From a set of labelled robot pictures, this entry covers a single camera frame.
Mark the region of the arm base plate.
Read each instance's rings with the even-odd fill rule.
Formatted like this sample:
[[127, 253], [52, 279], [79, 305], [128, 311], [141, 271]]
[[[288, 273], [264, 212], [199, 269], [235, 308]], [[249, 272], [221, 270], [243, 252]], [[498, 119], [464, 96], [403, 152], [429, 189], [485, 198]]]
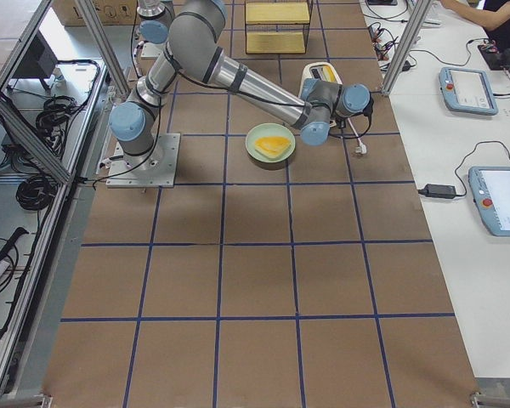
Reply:
[[137, 44], [137, 57], [139, 59], [155, 60], [163, 51], [164, 44], [155, 44], [148, 41], [140, 41]]
[[179, 155], [180, 133], [159, 132], [151, 155], [129, 156], [116, 143], [115, 153], [122, 158], [110, 165], [109, 188], [172, 188]]

